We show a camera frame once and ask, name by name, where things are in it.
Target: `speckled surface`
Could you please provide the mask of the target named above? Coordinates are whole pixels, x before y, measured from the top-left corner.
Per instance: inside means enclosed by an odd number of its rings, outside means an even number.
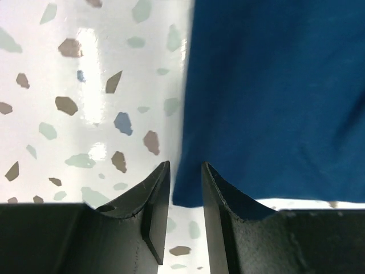
[[[164,160],[174,176],[189,0],[1,0],[0,10],[0,202],[97,207]],[[171,205],[159,273],[209,273],[207,252],[202,208]]]

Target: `light green spot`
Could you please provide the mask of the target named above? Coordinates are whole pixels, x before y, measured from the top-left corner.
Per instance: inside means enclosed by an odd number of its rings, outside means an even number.
[[[133,36],[127,40],[127,45],[133,49],[140,49],[144,47],[146,41],[142,37]]]
[[[183,265],[183,264],[173,264],[171,265],[171,268],[172,269],[180,269],[180,268],[185,268],[186,265]]]
[[[200,237],[200,228],[196,221],[189,223],[189,234],[192,239],[198,239]]]
[[[57,13],[57,5],[53,3],[49,3],[44,10],[43,16],[40,19],[40,25],[48,23],[56,17]]]
[[[177,108],[179,107],[179,105],[180,105],[180,102],[177,98],[166,99],[164,102],[165,115],[167,117],[173,115],[177,111]]]
[[[152,10],[151,0],[139,0],[137,4],[132,8],[133,20],[136,23],[146,21]]]
[[[158,68],[157,69],[157,74],[159,74],[159,75],[166,75],[169,72],[170,72],[170,70],[168,70],[167,68]]]
[[[167,49],[174,52],[181,47],[181,35],[175,25],[169,27],[169,33],[167,35]]]
[[[57,192],[55,194],[55,196],[53,197],[53,199],[55,201],[61,201],[63,198],[65,198],[67,196],[66,192],[64,191],[60,191],[60,192]]]
[[[10,36],[3,28],[0,27],[0,49],[9,53],[22,53],[22,47],[17,44],[13,37]]]
[[[83,168],[93,168],[93,166],[96,164],[96,162],[90,158],[89,154],[85,153],[73,155],[64,162],[69,166]]]
[[[166,233],[171,233],[176,228],[176,223],[170,217],[167,218]]]
[[[139,113],[146,113],[149,111],[149,107],[138,107],[137,110]]]
[[[48,140],[53,140],[57,138],[57,132],[51,124],[40,123],[39,132],[46,137]]]
[[[100,192],[92,190],[90,187],[81,188],[81,193],[83,201],[93,207],[100,207],[110,201],[109,198],[105,197]]]
[[[118,183],[113,186],[114,190],[124,190],[127,188],[127,184],[125,183]]]
[[[26,147],[26,150],[30,153],[30,155],[33,156],[34,159],[36,159],[37,157],[37,151],[35,150],[34,147],[32,147],[30,144]]]

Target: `blue cloth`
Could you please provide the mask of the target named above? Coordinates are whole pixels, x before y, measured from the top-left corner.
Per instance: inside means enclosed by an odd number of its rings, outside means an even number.
[[[201,163],[255,198],[365,202],[365,1],[197,0],[173,204]]]

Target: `brown spot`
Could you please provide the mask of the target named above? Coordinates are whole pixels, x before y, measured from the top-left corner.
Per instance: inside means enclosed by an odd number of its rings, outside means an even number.
[[[107,80],[107,86],[105,88],[105,92],[106,93],[115,93],[116,87],[119,84],[119,80],[121,77],[121,73],[122,71],[119,71],[117,74],[114,74],[113,76],[111,76],[108,80]]]
[[[19,176],[19,162],[16,162],[5,174],[5,177],[8,179],[8,181],[11,182],[12,180],[15,180],[18,176]]]
[[[24,87],[26,89],[28,89],[30,87],[28,78],[24,73],[19,73],[16,81],[17,81],[17,84],[20,85],[21,87]]]
[[[143,143],[148,148],[149,152],[152,152],[155,155],[160,154],[159,137],[154,131],[150,130],[147,132],[146,136],[143,138]]]
[[[66,38],[58,47],[58,51],[64,57],[80,58],[83,56],[81,44],[74,38]]]
[[[7,103],[0,102],[0,112],[4,115],[9,114],[13,111],[13,107]]]
[[[190,247],[174,247],[170,249],[170,253],[175,256],[187,255],[190,254],[192,249]]]
[[[10,198],[7,201],[8,204],[17,204],[18,203],[18,199],[16,197]]]
[[[334,201],[334,202],[328,202],[330,204],[331,208],[337,208],[338,206],[338,202]]]
[[[37,195],[35,195],[33,197],[33,201],[34,201],[35,204],[43,204],[44,203],[44,200],[41,197],[37,196]]]
[[[60,179],[57,179],[57,178],[48,178],[48,180],[51,181],[52,183],[54,183],[58,187],[62,186],[62,182],[61,182]]]
[[[75,114],[79,110],[76,103],[72,101],[70,97],[57,96],[55,103],[58,110],[61,110],[71,116],[73,116],[73,114]]]
[[[117,170],[120,170],[123,173],[127,172],[127,164],[125,162],[124,154],[117,151],[114,153],[112,157],[112,164],[116,167]]]
[[[92,7],[102,7],[103,3],[101,0],[86,0],[86,2]]]

